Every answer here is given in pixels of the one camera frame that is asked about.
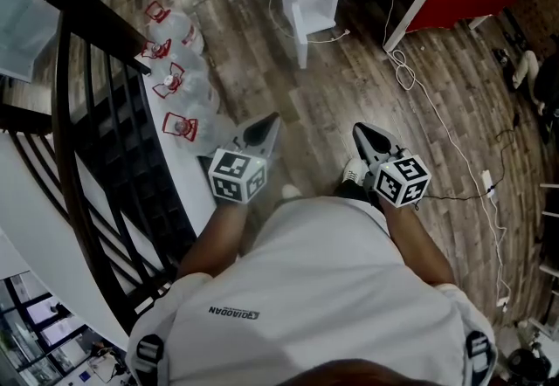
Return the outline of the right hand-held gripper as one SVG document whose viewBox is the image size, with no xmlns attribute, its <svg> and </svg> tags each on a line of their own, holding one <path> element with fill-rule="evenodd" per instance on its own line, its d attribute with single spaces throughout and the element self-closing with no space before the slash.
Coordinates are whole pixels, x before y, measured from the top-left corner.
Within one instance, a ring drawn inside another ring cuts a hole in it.
<svg viewBox="0 0 559 386">
<path fill-rule="evenodd" d="M 368 165 L 377 162 L 376 154 L 393 154 L 365 178 L 365 189 L 376 193 L 396 208 L 419 201 L 431 181 L 419 155 L 401 149 L 397 138 L 383 128 L 357 122 L 352 132 L 357 152 Z"/>
</svg>

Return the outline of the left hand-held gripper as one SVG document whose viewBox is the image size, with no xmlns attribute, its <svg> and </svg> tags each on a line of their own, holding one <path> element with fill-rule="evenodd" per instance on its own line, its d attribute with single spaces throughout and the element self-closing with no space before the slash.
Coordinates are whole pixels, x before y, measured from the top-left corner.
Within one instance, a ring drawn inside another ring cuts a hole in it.
<svg viewBox="0 0 559 386">
<path fill-rule="evenodd" d="M 224 128 L 202 131 L 199 149 L 210 158 L 214 197 L 247 204 L 266 186 L 280 125 L 280 114 L 272 112 L 244 122 L 236 134 Z"/>
</svg>

